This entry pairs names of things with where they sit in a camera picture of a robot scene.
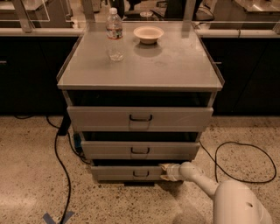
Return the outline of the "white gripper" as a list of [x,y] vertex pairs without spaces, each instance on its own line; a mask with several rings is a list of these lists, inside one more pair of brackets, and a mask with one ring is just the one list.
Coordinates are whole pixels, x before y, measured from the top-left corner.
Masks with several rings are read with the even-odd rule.
[[159,164],[166,175],[160,178],[166,181],[191,181],[195,182],[204,176],[204,172],[195,164],[184,162],[183,164]]

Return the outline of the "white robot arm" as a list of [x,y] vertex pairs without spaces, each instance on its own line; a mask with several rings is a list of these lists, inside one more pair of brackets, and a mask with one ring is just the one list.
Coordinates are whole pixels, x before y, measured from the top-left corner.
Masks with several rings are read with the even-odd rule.
[[242,182],[216,183],[190,162],[160,164],[167,181],[195,183],[213,201],[213,224],[273,224],[270,213]]

